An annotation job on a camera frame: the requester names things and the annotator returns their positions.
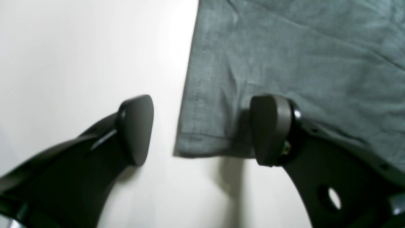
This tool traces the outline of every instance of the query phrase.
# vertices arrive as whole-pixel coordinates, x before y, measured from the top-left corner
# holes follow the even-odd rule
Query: gray-green cloth
[[[252,157],[248,107],[264,92],[405,170],[405,2],[200,0],[180,156]]]

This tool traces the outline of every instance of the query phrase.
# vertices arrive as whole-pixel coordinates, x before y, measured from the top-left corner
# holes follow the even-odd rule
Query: hole in bracket
[[[321,186],[319,188],[319,200],[323,206],[331,212],[338,212],[342,209],[339,194],[332,187]]]
[[[329,195],[329,199],[331,200],[331,202],[333,203],[333,206],[337,209],[340,210],[342,209],[342,203],[340,202],[340,197],[337,194],[337,192],[333,189],[333,188],[329,188],[328,189],[328,195]]]

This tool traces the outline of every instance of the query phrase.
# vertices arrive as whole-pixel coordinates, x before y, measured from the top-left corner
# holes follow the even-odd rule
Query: black plastic arm
[[[78,138],[0,179],[0,214],[27,228],[94,228],[118,175],[144,164],[153,123],[149,96],[125,101]]]
[[[285,169],[314,228],[405,227],[405,175],[366,142],[277,95],[253,97],[250,121],[256,160]]]

